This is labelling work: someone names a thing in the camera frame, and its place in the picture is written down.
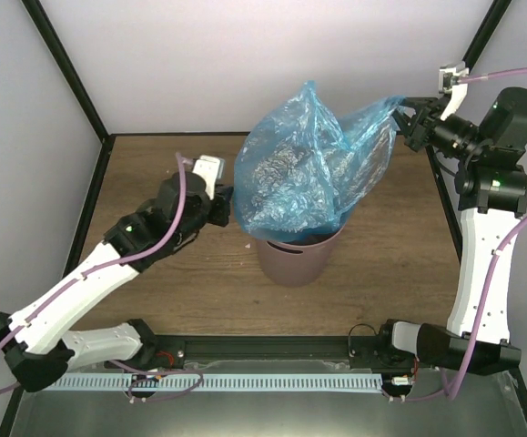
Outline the blue translucent trash bag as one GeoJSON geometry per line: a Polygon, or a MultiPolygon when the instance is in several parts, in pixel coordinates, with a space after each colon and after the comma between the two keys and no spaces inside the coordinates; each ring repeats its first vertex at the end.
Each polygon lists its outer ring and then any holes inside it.
{"type": "Polygon", "coordinates": [[[234,164],[234,213],[256,239],[302,241],[340,230],[388,169],[401,96],[344,117],[319,99],[316,85],[262,118],[234,164]]]}

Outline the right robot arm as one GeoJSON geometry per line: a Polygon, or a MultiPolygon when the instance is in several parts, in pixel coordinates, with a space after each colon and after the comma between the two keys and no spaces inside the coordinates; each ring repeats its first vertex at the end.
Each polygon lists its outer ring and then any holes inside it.
{"type": "Polygon", "coordinates": [[[527,212],[527,174],[520,164],[527,146],[527,89],[506,87],[479,125],[457,116],[454,95],[407,97],[413,116],[393,115],[406,145],[437,148],[458,161],[461,261],[458,289],[445,326],[388,320],[376,344],[389,367],[409,356],[469,373],[490,375],[515,368],[522,353],[512,346],[507,305],[514,237],[527,212]]]}

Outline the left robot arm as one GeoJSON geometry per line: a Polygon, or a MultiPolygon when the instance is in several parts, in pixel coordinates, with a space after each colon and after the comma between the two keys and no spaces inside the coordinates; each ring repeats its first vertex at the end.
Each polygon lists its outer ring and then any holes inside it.
{"type": "Polygon", "coordinates": [[[158,339],[143,320],[98,330],[72,327],[111,292],[193,242],[207,224],[225,227],[232,194],[229,185],[175,174],[44,296],[13,314],[0,311],[0,351],[17,385],[41,391],[68,371],[103,361],[149,368],[158,339]]]}

